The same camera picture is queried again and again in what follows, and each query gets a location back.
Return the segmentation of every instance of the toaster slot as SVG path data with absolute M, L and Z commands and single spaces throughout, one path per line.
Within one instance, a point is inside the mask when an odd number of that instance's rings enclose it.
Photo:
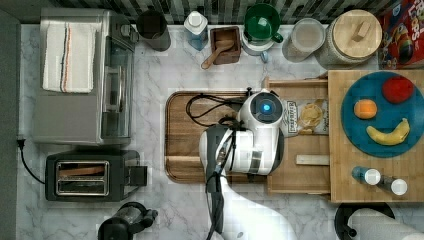
M 109 162 L 58 162 L 56 194 L 58 196 L 107 196 L 109 194 Z

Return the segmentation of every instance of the white container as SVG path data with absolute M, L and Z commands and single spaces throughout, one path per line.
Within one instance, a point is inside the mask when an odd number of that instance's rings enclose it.
M 291 62 L 301 62 L 320 48 L 325 40 L 325 29 L 313 18 L 304 18 L 294 25 L 283 44 L 284 57 Z

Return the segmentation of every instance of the power cord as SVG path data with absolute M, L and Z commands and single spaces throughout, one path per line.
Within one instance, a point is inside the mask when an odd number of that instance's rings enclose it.
M 216 193 L 215 193 L 216 196 L 215 197 L 218 198 L 218 202 L 217 202 L 216 207 L 215 207 L 215 214 L 213 216 L 211 216 L 212 225 L 209 229 L 208 236 L 206 237 L 206 240 L 210 240 L 212 238 L 212 235 L 217 228 L 218 221 L 219 221 L 219 219 L 221 219 L 222 212 L 224 210 L 224 196 L 223 196 L 222 190 L 221 190 L 221 179 L 220 179 L 220 177 L 225 177 L 225 176 L 220 175 L 217 172 L 213 172 L 213 174 L 206 181 L 205 193 L 206 193 L 207 200 L 208 200 L 207 185 L 212 178 L 215 178 L 215 185 L 216 185 Z
M 207 100 L 210 100 L 210 101 L 217 102 L 217 103 L 219 103 L 219 104 L 217 104 L 217 105 L 215 105 L 215 106 L 211 107 L 209 110 L 207 110 L 207 111 L 205 111 L 205 112 L 203 112 L 203 113 L 201 113 L 201 114 L 199 114 L 199 115 L 194 116 L 194 115 L 191 113 L 191 105 L 192 105 L 195 101 L 200 100 L 200 99 L 207 99 Z M 215 125 L 215 124 L 205 124 L 205 123 L 201 123 L 201 122 L 199 122 L 197 119 L 198 119 L 198 118 L 201 118 L 201 117 L 203 117 L 203 116 L 205 116 L 206 114 L 210 113 L 211 111 L 213 111 L 213 110 L 215 110 L 215 109 L 217 109 L 217 108 L 219 108 L 219 107 L 222 107 L 222 106 L 231 106 L 232 104 L 234 104 L 234 105 L 243 105 L 243 103 L 244 103 L 244 101 L 242 101 L 242 100 L 237 101 L 237 100 L 234 100 L 234 99 L 226 99 L 226 98 L 217 97 L 217 96 L 214 96 L 214 95 L 208 95 L 208 94 L 203 94 L 203 93 L 201 93 L 201 94 L 199 94 L 199 95 L 197 95 L 197 96 L 194 96 L 193 98 L 191 98 L 191 99 L 187 102 L 187 105 L 186 105 L 186 113 L 187 113 L 187 115 L 190 117 L 190 119 L 191 119 L 193 122 L 195 122 L 196 124 L 198 124 L 198 125 L 200 125 L 200 126 L 203 126 L 203 127 L 210 127 L 210 126 Z
M 24 164 L 25 169 L 28 171 L 29 174 L 31 174 L 31 176 L 37 180 L 39 183 L 41 184 L 46 184 L 45 182 L 41 181 L 37 176 L 34 175 L 34 173 L 32 173 L 32 171 L 29 169 L 29 167 L 26 165 L 25 159 L 24 159 L 24 146 L 25 146 L 25 139 L 18 139 L 16 140 L 18 143 L 18 147 L 21 150 L 21 159 L 22 159 L 22 163 Z

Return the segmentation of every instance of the banana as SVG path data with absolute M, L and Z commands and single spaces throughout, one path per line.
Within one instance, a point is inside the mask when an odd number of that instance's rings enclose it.
M 405 141 L 409 134 L 410 127 L 408 119 L 402 118 L 402 122 L 400 122 L 391 133 L 382 133 L 373 126 L 368 126 L 366 130 L 370 138 L 376 143 L 393 146 Z

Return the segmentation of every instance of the red apple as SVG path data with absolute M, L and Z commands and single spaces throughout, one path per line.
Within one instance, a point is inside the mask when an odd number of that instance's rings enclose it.
M 395 76 L 384 82 L 382 91 L 387 101 L 401 103 L 411 97 L 414 84 L 403 76 Z

